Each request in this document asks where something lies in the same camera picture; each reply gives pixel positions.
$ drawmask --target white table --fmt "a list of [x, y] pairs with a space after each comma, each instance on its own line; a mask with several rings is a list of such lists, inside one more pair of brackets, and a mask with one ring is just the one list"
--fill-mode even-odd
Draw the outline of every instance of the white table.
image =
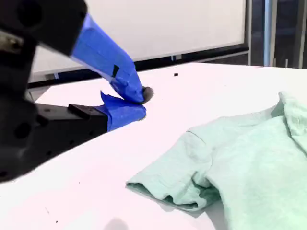
[[[221, 203], [191, 216], [126, 189], [125, 182], [192, 126], [270, 107], [281, 90], [304, 95], [307, 70], [191, 63], [140, 72], [140, 78], [155, 90], [146, 119], [1, 184], [0, 229], [225, 230]], [[100, 90], [115, 95], [98, 79], [51, 87], [37, 102], [99, 105]]]

